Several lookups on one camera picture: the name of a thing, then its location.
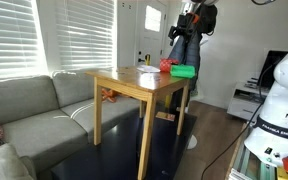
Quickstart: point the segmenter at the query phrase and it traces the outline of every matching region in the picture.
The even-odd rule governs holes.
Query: monitor
[[[267,54],[266,60],[264,62],[260,77],[257,81],[257,85],[261,86],[263,88],[270,89],[275,81],[274,79],[274,69],[276,65],[287,55],[288,51],[274,51],[270,50]]]

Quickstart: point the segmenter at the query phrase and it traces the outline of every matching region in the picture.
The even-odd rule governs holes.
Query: white robot
[[[288,54],[274,70],[275,82],[245,146],[262,162],[283,167],[288,157]]]

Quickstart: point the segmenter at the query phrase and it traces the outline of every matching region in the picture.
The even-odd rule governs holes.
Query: wooden floor
[[[236,138],[245,122],[226,114],[225,109],[191,101],[189,114],[198,121],[193,129],[198,144],[186,150],[175,180],[199,180],[202,171]],[[225,179],[236,143],[204,173],[203,180]]]

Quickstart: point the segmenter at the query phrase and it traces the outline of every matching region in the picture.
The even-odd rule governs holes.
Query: table leg
[[[140,180],[144,179],[146,175],[147,162],[151,145],[151,136],[153,130],[155,106],[156,106],[156,97],[153,94],[150,94],[146,106],[146,116],[144,120],[140,165],[137,176],[137,179]]]
[[[189,88],[189,81],[186,82],[186,85],[183,89],[183,96],[182,96],[182,103],[181,103],[181,109],[180,109],[180,117],[178,119],[178,126],[177,126],[177,135],[181,135],[182,133],[182,127],[184,122],[184,114],[185,114],[185,104],[188,96],[188,88]]]
[[[140,118],[144,117],[145,101],[140,101]]]
[[[102,88],[98,85],[98,78],[94,78],[94,144],[101,143],[102,126]]]
[[[165,97],[165,107],[168,109],[170,108],[171,100],[172,100],[172,94],[169,94]]]

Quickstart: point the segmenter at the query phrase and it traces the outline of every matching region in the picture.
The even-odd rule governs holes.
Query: window
[[[62,69],[114,66],[115,4],[115,0],[56,0]]]
[[[0,0],[0,77],[47,72],[35,0]]]
[[[152,8],[151,6],[146,6],[145,14],[145,29],[160,32],[162,18],[161,11]]]

